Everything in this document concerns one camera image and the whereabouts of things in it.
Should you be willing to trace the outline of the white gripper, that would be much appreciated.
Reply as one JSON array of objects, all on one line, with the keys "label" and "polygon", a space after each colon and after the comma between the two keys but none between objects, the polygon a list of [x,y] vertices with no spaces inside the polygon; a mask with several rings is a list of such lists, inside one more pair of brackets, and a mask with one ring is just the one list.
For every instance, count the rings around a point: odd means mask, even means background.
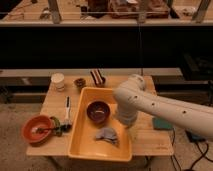
[{"label": "white gripper", "polygon": [[123,125],[131,127],[137,120],[138,111],[128,106],[117,105],[115,118]]}]

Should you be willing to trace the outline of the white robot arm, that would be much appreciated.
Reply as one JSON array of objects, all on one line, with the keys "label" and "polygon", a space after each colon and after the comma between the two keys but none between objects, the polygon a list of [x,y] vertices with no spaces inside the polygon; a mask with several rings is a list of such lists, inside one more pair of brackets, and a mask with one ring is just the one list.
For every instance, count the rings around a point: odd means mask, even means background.
[{"label": "white robot arm", "polygon": [[157,96],[145,91],[142,76],[133,74],[113,90],[116,119],[132,126],[138,112],[162,118],[198,136],[213,141],[213,108]]}]

